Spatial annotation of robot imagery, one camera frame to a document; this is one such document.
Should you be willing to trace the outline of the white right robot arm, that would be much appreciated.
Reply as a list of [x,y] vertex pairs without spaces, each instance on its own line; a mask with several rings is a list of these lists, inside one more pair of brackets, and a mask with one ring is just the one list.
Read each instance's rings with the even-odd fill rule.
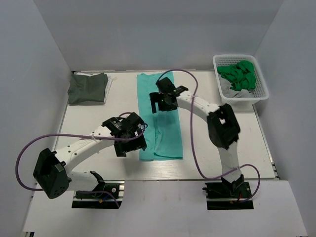
[[[230,193],[235,192],[244,182],[244,175],[240,170],[237,155],[240,126],[232,107],[229,104],[223,106],[211,104],[187,90],[167,94],[152,92],[150,101],[153,113],[157,110],[165,112],[178,108],[190,111],[190,142],[198,172],[206,180],[220,178]],[[194,146],[193,115],[197,115],[207,123],[209,139],[217,147],[220,156],[222,166],[220,176],[207,178],[198,165]]]

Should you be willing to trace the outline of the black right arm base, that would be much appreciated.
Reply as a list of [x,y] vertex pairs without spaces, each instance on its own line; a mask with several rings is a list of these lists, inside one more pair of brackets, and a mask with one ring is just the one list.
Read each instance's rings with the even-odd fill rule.
[[230,194],[221,182],[205,183],[202,190],[206,194],[207,210],[252,210],[252,193],[248,182],[244,182]]

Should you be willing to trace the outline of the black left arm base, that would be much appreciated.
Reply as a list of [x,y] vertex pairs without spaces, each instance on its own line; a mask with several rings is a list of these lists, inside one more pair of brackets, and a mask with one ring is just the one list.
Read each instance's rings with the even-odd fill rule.
[[101,192],[85,194],[75,192],[73,209],[119,209],[123,201],[124,181],[105,182]]

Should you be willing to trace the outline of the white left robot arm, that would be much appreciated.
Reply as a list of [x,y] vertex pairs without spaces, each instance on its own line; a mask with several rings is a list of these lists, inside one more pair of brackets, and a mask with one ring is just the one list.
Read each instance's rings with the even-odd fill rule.
[[130,151],[145,150],[145,128],[145,122],[136,113],[126,118],[112,117],[72,144],[55,151],[41,151],[33,177],[49,199],[57,198],[65,191],[91,195],[106,193],[106,183],[101,175],[95,171],[75,172],[74,168],[105,148],[114,147],[117,157],[125,157]]

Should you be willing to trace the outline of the teal t-shirt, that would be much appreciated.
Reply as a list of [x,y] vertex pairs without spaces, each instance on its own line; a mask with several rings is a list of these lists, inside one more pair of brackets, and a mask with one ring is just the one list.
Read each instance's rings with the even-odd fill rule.
[[139,152],[140,161],[183,159],[183,145],[177,110],[152,113],[150,93],[157,92],[160,74],[137,75],[139,116],[148,125],[144,137],[147,148]]

